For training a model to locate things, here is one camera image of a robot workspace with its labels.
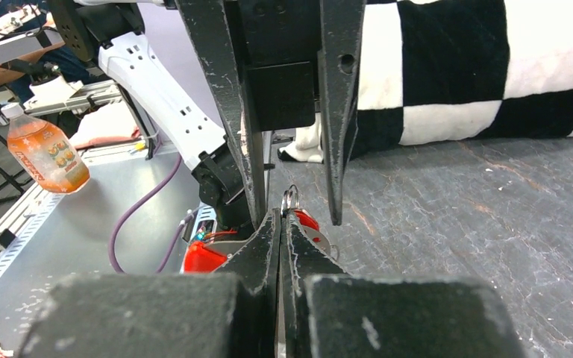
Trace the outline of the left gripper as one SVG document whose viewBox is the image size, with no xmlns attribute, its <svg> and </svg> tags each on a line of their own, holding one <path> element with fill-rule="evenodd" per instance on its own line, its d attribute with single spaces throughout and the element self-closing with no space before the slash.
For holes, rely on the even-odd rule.
<svg viewBox="0 0 573 358">
<path fill-rule="evenodd" d="M 316 55 L 321 48 L 318 75 L 328 207 L 332 224 L 341 225 L 345 166 L 357 134 L 366 3 L 177 1 L 176 5 L 216 102 L 255 228 L 266 214 L 260 129 L 300 128 L 315 122 Z"/>
</svg>

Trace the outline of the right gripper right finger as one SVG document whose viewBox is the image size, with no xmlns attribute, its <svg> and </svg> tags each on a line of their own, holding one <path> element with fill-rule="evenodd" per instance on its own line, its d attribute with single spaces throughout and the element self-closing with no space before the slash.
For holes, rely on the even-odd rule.
<svg viewBox="0 0 573 358">
<path fill-rule="evenodd" d="M 458 275 L 350 275 L 295 211 L 281 234 L 288 357 L 524 357 L 500 295 Z"/>
</svg>

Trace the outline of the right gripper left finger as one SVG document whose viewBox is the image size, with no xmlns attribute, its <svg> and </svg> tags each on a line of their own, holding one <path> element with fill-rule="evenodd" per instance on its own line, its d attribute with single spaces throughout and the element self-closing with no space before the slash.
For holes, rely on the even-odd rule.
<svg viewBox="0 0 573 358">
<path fill-rule="evenodd" d="M 50 291 L 17 354 L 270 356 L 274 261 L 274 250 L 252 248 L 208 274 L 72 275 Z"/>
</svg>

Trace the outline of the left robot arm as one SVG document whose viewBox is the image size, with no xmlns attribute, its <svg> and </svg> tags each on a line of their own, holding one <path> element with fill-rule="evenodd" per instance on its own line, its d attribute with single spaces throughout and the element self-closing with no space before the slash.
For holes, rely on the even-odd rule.
<svg viewBox="0 0 573 358">
<path fill-rule="evenodd" d="M 50 1 L 65 43 L 117 82 L 174 143 L 224 227 L 267 211 L 265 131 L 320 121 L 331 220 L 357 131 L 364 1 L 162 1 L 179 13 L 219 112 L 190 100 L 150 46 L 135 1 Z"/>
</svg>

